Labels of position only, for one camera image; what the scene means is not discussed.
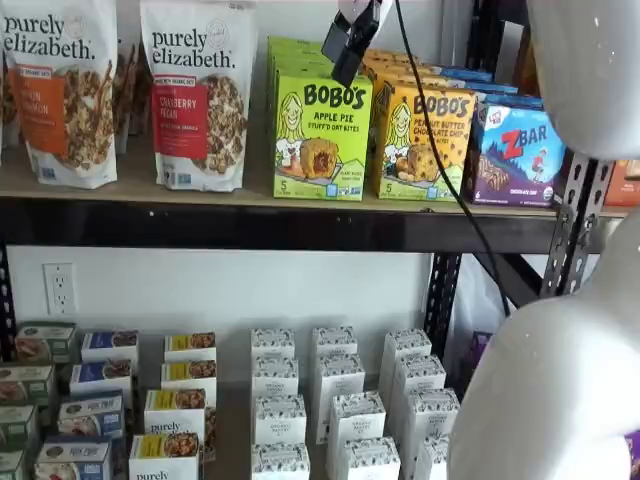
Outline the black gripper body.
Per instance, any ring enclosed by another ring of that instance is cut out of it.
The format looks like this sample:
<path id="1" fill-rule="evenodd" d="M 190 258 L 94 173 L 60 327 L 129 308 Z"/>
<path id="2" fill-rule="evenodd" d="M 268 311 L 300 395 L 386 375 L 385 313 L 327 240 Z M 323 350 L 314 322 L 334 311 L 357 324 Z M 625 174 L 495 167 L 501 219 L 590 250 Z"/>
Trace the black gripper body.
<path id="1" fill-rule="evenodd" d="M 365 8 L 352 23 L 346 48 L 358 61 L 364 57 L 379 27 L 379 9 Z"/>

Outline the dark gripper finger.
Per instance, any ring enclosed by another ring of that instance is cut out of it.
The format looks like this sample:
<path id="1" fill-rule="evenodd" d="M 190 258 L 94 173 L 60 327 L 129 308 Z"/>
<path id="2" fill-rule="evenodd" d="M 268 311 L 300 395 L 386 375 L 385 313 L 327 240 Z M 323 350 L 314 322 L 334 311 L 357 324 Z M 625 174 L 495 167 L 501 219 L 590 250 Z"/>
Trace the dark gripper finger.
<path id="1" fill-rule="evenodd" d="M 334 63 L 331 73 L 332 79 L 341 85 L 351 85 L 358 74 L 358 55 L 355 53 L 341 53 Z"/>

